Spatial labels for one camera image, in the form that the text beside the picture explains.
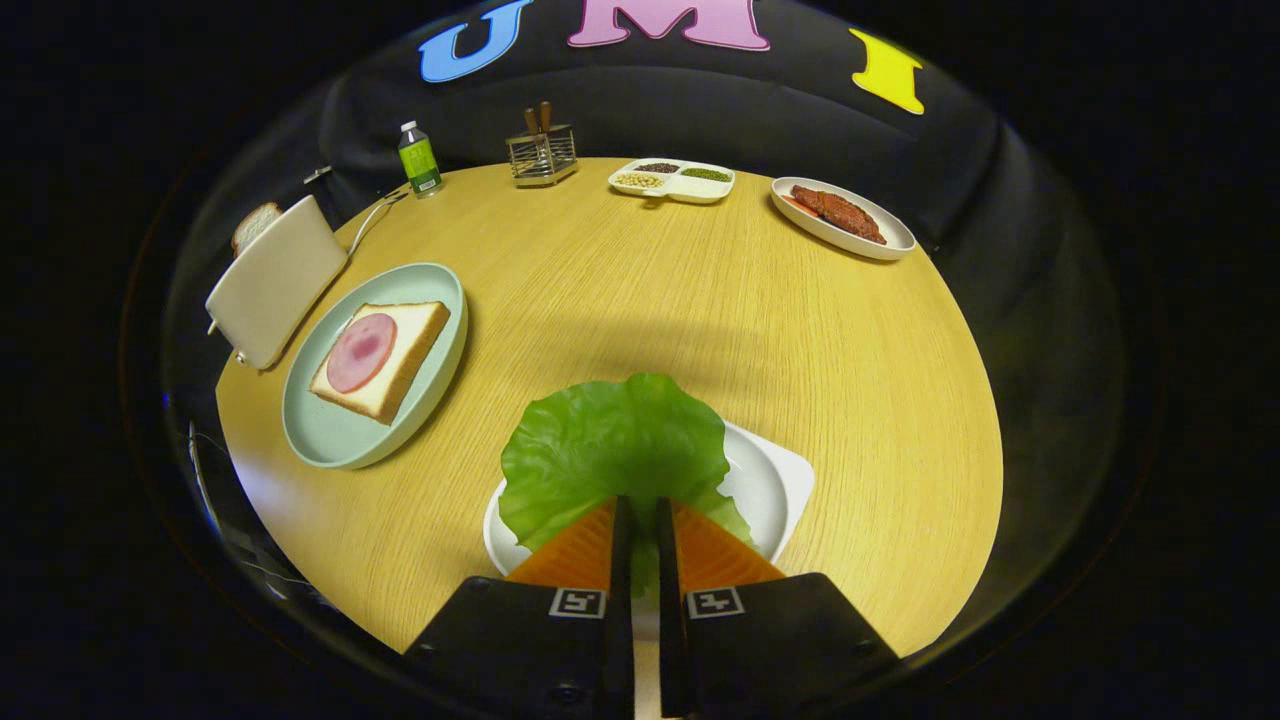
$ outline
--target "lettuce leaf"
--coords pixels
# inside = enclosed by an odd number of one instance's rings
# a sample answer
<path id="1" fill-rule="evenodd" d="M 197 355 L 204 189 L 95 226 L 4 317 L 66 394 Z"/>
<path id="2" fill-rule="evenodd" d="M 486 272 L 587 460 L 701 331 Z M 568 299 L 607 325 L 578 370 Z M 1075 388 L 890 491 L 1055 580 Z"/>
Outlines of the lettuce leaf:
<path id="1" fill-rule="evenodd" d="M 502 470 L 507 489 L 498 514 L 531 551 L 609 497 L 630 496 L 636 597 L 658 579 L 659 497 L 685 502 L 751 542 L 733 500 L 716 489 L 728 473 L 724 421 L 667 375 L 582 383 L 531 402 L 502 451 Z"/>

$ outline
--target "water bottle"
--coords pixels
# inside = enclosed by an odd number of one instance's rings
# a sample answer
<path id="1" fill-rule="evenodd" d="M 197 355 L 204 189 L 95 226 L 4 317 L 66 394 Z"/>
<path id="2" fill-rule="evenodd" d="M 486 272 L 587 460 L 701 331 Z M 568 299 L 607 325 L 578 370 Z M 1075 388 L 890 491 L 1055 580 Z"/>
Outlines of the water bottle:
<path id="1" fill-rule="evenodd" d="M 410 188 L 419 200 L 435 195 L 444 179 L 440 178 L 440 168 L 435 164 L 431 141 L 426 138 L 426 133 L 417 129 L 417 120 L 402 124 L 401 131 L 404 133 L 399 145 L 401 163 L 404 163 Z"/>

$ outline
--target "pink letter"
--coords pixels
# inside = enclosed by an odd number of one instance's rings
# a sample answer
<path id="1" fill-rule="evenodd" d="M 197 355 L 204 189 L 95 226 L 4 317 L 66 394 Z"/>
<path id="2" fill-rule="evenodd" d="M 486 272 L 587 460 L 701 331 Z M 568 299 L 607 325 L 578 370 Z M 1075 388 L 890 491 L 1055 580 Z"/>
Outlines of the pink letter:
<path id="1" fill-rule="evenodd" d="M 751 0 L 584 0 L 582 29 L 568 37 L 573 47 L 622 42 L 631 32 L 618 27 L 625 13 L 650 40 L 671 32 L 680 18 L 694 12 L 694 24 L 682 35 L 694 42 L 768 50 L 769 41 L 755 32 Z"/>

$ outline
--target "toast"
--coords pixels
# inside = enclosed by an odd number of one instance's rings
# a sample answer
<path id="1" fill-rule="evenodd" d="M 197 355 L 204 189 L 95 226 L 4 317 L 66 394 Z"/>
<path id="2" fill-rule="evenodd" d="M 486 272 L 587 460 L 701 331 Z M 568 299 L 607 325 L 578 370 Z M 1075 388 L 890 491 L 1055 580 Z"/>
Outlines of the toast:
<path id="1" fill-rule="evenodd" d="M 311 378 L 310 389 L 321 400 L 328 400 L 352 413 L 390 425 L 404 400 L 404 393 L 413 384 L 413 378 L 417 375 L 422 360 L 426 359 L 435 340 L 440 336 L 440 331 L 444 329 L 444 323 L 449 319 L 449 309 L 442 302 L 365 304 L 356 310 L 346 327 L 351 327 L 356 320 L 374 313 L 385 313 L 396 320 L 396 340 L 381 369 L 364 386 L 351 392 L 339 392 L 329 384 L 329 359 L 333 355 L 333 348 L 329 348 L 329 355 L 325 356 L 324 363 L 320 363 L 315 377 Z"/>
<path id="2" fill-rule="evenodd" d="M 257 240 L 257 236 L 262 234 L 266 225 L 274 223 L 283 214 L 279 205 L 268 202 L 259 205 L 252 213 L 244 215 L 244 219 L 241 220 L 241 224 L 236 225 L 236 232 L 232 234 L 232 255 L 239 258 L 239 254 Z"/>

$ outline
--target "wood grain surface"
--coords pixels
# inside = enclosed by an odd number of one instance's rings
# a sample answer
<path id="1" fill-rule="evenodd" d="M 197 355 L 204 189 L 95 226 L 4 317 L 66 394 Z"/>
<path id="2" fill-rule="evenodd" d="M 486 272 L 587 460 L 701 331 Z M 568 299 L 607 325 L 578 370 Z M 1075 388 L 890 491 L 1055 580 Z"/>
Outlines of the wood grain surface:
<path id="1" fill-rule="evenodd" d="M 223 370 L 223 430 L 253 507 L 329 601 L 403 651 L 461 579 L 497 575 L 481 520 L 525 406 L 667 373 L 813 464 L 778 566 L 826 573 L 900 655 L 924 647 L 986 565 L 1002 486 L 991 387 L 942 278 L 919 249 L 882 263 L 809 236 L 772 206 L 769 178 L 739 173 L 728 197 L 691 205 L 613 191 L 605 178 L 625 163 L 582 159 L 550 188 L 474 168 L 380 210 L 282 360 Z M 467 292 L 449 392 L 380 462 L 305 464 L 280 420 L 302 338 L 362 282 L 419 261 L 449 266 Z M 655 648 L 637 652 L 640 715 L 653 716 Z"/>

